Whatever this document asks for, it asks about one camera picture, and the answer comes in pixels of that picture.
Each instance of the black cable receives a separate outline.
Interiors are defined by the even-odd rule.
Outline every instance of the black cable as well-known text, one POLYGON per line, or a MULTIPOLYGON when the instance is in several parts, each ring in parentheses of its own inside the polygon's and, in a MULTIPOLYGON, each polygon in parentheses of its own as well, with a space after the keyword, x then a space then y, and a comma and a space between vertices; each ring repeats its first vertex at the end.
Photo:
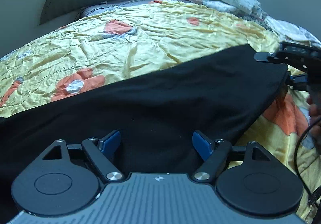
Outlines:
MULTIPOLYGON (((300 146, 301 141, 304 139, 304 137, 308 134, 309 130, 311 130, 311 128, 315 125, 317 125, 319 122, 321 121, 321 117, 318 118, 314 123, 312 123, 311 125, 309 125, 309 127, 307 127, 305 129, 305 131, 302 133, 302 135, 300 136, 300 138, 298 139, 298 142, 296 143, 295 146, 295 150, 294 150, 294 158, 293 158, 293 162, 294 162, 294 170, 295 173, 297 174, 298 178, 301 180, 304 189, 306 190, 306 192, 308 193, 308 199, 312 197, 312 193, 309 190, 308 186, 306 185, 306 183, 304 182, 304 180, 302 179, 300 173, 299 173, 299 169, 298 169, 298 164, 297 164, 297 156, 298 156, 298 149, 300 146)), ((319 208, 319 205, 317 204, 317 202, 315 201, 313 203, 317 208, 319 208)))
POLYGON ((80 17, 80 12, 78 12, 78 13, 77 13, 77 15, 76 15, 76 17, 75 17, 74 22, 76 22, 76 20, 77 20, 78 16, 80 17))

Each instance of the human hand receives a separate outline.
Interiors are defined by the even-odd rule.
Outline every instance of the human hand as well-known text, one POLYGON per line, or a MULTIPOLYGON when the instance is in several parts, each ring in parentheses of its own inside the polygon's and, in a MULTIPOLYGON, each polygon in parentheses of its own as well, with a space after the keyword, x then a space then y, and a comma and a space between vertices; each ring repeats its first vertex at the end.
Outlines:
MULTIPOLYGON (((313 103, 310 96, 307 99, 307 103, 310 104, 309 115, 311 117, 310 124, 312 124, 321 116, 320 107, 317 107, 317 105, 313 103)), ((315 144, 321 146, 321 122, 312 127, 310 134, 314 138, 315 144)))

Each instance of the white blanket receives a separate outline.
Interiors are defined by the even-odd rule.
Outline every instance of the white blanket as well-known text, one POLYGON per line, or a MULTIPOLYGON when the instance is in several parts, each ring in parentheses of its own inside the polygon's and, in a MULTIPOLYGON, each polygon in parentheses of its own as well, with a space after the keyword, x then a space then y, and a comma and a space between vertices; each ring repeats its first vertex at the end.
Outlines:
POLYGON ((257 0, 203 0, 203 5, 233 15, 246 14, 263 20, 266 13, 257 0))
POLYGON ((302 45, 314 46, 321 49, 320 41, 308 30, 286 21, 275 20, 267 16, 264 22, 271 27, 280 41, 294 42, 302 45))

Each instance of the orange flower pattern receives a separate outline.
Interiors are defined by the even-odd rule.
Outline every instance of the orange flower pattern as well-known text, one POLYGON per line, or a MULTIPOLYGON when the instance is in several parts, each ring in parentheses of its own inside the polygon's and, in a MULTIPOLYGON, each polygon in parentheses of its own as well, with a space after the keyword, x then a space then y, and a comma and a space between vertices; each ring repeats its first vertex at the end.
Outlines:
POLYGON ((126 35, 134 35, 137 32, 137 29, 131 25, 121 22, 118 20, 110 20, 105 24, 102 37, 107 38, 124 38, 126 35))
POLYGON ((23 78, 22 77, 18 77, 13 84, 11 85, 11 87, 8 89, 8 91, 6 91, 6 93, 3 95, 3 97, 1 98, 0 101, 0 107, 2 107, 5 102, 9 99, 9 97, 11 96, 11 94, 13 94, 13 92, 15 90, 18 89, 19 85, 23 83, 23 78))
POLYGON ((150 1, 148 4, 162 4, 163 3, 163 0, 153 0, 153 1, 150 1))
POLYGON ((194 26, 199 26, 200 25, 200 20, 196 17, 189 17, 186 19, 188 23, 194 26))
POLYGON ((290 94, 278 96, 263 116, 278 125, 286 135, 295 132, 300 136, 309 126, 306 116, 295 105, 290 94))
POLYGON ((51 102, 61 100, 85 91, 89 91, 105 84, 105 76, 92 76, 91 68, 82 68, 72 75, 61 79, 56 85, 56 93, 51 97, 51 102))

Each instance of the black cloth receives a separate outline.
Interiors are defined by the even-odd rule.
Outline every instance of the black cloth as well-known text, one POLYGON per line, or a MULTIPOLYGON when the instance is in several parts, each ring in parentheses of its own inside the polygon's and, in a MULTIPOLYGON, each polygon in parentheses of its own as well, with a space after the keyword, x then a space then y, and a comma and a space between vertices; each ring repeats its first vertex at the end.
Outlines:
POLYGON ((287 65, 258 63, 254 53, 229 48, 9 117, 0 123, 0 212, 12 217, 12 181, 56 139, 81 143, 119 129, 115 165, 125 174, 191 174, 202 163, 193 131, 234 144, 284 84, 287 65))
POLYGON ((313 218, 312 224, 321 224, 321 210, 317 209, 317 213, 313 218))

